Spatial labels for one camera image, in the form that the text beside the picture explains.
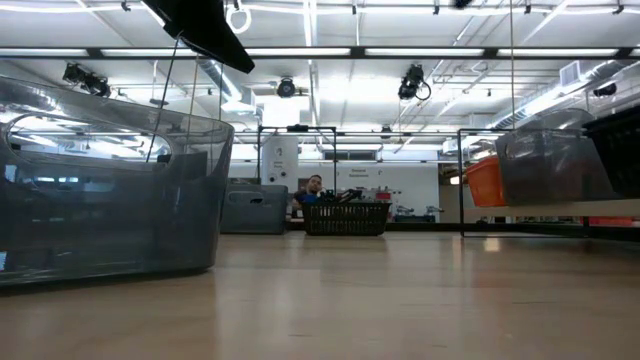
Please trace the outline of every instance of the wire basket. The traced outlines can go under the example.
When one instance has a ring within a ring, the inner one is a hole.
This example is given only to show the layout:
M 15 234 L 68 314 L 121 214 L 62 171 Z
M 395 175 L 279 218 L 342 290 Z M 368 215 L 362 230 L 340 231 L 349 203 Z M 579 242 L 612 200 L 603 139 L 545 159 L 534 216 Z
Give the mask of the wire basket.
M 585 124 L 587 136 L 598 149 L 609 181 L 620 195 L 640 198 L 640 107 Z
M 309 235 L 378 236 L 389 214 L 385 203 L 302 204 L 304 230 Z

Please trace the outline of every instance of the gray plastic bin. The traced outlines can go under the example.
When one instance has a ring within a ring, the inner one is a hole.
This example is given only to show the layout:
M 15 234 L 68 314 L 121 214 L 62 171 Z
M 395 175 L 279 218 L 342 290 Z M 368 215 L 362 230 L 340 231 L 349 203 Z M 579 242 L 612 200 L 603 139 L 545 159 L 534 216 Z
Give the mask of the gray plastic bin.
M 581 109 L 554 111 L 496 140 L 507 205 L 618 198 L 593 141 L 582 134 L 591 120 Z
M 282 234 L 288 190 L 282 185 L 229 185 L 222 212 L 225 234 Z
M 0 77 L 0 286 L 212 266 L 233 134 Z

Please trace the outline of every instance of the man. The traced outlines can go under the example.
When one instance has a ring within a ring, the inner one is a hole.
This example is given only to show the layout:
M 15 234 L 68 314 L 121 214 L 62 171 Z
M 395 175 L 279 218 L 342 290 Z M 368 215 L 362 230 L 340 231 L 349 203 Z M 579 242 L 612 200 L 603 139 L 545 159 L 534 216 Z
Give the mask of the man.
M 312 203 L 318 199 L 318 193 L 322 190 L 322 177 L 312 175 L 307 181 L 307 186 L 293 194 L 293 210 L 302 209 L 303 203 Z

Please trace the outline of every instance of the sign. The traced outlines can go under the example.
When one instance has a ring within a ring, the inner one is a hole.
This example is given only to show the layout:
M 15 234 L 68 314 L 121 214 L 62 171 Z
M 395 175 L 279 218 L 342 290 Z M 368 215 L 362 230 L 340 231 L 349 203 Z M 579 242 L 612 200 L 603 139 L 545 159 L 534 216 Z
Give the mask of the sign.
M 369 172 L 366 168 L 352 168 L 349 172 L 350 178 L 368 178 Z

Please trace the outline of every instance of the white shelf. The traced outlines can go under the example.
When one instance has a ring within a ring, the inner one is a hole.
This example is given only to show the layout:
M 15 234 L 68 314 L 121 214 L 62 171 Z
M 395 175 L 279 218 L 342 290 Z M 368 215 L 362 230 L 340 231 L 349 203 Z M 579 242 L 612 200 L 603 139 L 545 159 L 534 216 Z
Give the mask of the white shelf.
M 640 216 L 640 199 L 465 209 L 467 216 Z

